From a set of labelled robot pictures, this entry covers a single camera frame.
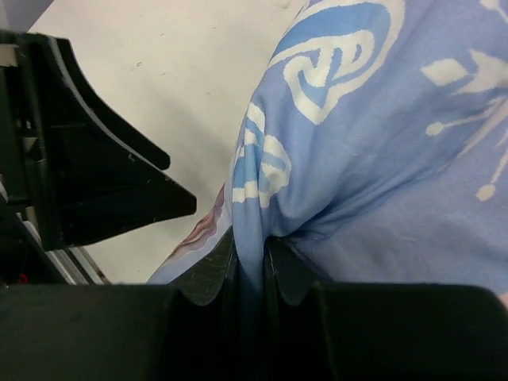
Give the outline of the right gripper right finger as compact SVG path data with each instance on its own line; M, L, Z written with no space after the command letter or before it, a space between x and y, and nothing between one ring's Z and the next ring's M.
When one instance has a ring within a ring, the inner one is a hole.
M269 237L266 248L267 258L282 299L290 306L297 306L317 282L318 275L281 239Z

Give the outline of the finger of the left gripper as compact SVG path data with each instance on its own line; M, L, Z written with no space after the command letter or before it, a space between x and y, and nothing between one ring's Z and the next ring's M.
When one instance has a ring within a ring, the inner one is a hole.
M57 248L98 243L156 222L192 215L197 198L160 171L59 171Z
M97 96L69 40L23 36L40 165L50 179L163 179L170 156Z

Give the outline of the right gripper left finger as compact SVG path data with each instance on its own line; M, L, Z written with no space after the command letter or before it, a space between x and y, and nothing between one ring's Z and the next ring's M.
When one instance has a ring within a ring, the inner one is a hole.
M170 283L196 306L236 301L238 257L229 229L214 249Z

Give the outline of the blue and pink printed pillowcase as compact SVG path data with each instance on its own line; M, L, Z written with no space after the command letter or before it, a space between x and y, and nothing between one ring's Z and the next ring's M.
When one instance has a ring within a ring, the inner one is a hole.
M151 282L227 233L250 300L269 237L335 281L506 298L506 2L308 1L251 98L213 209Z

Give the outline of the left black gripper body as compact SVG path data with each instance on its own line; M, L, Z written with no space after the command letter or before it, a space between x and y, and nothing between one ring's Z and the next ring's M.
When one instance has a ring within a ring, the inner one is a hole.
M1 32L1 258L7 278L19 283L79 284L66 250L47 251L37 224L48 201L43 184L45 146L37 81L26 33Z

